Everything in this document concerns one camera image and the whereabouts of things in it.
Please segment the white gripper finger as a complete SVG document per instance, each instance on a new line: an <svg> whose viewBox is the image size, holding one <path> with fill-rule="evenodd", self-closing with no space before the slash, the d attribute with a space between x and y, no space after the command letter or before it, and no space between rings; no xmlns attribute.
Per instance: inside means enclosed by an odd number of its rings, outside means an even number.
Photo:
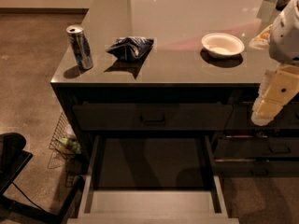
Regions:
<svg viewBox="0 0 299 224"><path fill-rule="evenodd" d="M251 121L258 126L267 125L274 119L275 105L271 100L271 81L273 71L266 70L261 81L258 97L256 98L251 114Z"/></svg>

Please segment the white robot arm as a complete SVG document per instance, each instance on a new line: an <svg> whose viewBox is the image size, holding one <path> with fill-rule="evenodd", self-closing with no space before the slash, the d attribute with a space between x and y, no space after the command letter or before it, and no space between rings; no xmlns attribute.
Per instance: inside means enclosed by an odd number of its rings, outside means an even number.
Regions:
<svg viewBox="0 0 299 224"><path fill-rule="evenodd" d="M280 63L276 71L265 71L252 107L251 121L265 126L299 92L299 0L291 0L249 46L268 49Z"/></svg>

